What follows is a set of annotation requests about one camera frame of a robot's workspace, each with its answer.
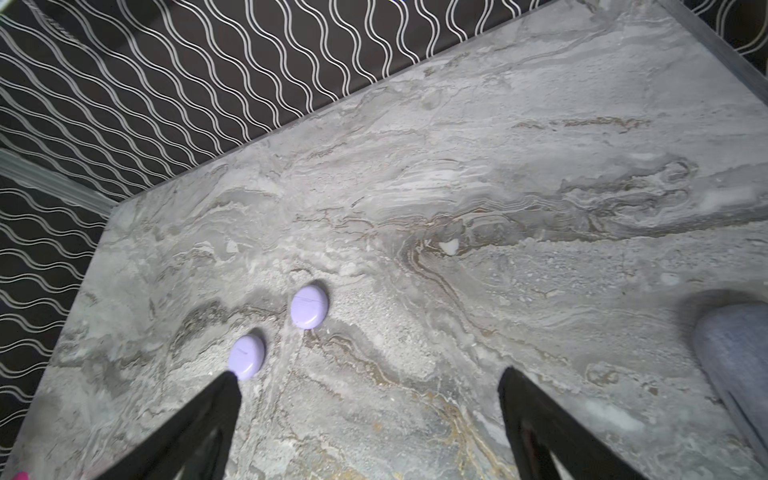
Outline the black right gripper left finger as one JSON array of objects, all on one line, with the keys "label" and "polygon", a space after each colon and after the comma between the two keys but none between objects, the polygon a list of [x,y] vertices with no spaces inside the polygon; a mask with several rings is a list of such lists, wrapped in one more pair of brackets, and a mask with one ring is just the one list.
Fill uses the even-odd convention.
[{"label": "black right gripper left finger", "polygon": [[222,479],[242,396],[224,372],[101,479]]}]

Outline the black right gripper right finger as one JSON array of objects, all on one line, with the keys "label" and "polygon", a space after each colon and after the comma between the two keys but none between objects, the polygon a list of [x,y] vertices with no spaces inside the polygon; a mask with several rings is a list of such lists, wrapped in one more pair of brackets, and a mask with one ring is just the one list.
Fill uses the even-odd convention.
[{"label": "black right gripper right finger", "polygon": [[507,439],[522,479],[641,479],[637,470],[558,405],[519,370],[498,384]]}]

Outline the purple earbud charging case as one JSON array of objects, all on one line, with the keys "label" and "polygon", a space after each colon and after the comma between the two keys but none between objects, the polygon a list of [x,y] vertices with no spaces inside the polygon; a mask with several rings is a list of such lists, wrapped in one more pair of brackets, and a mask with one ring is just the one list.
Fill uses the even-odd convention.
[{"label": "purple earbud charging case", "polygon": [[251,379],[264,363],[266,348],[255,334],[246,334],[235,341],[228,358],[228,369],[239,381]]}]

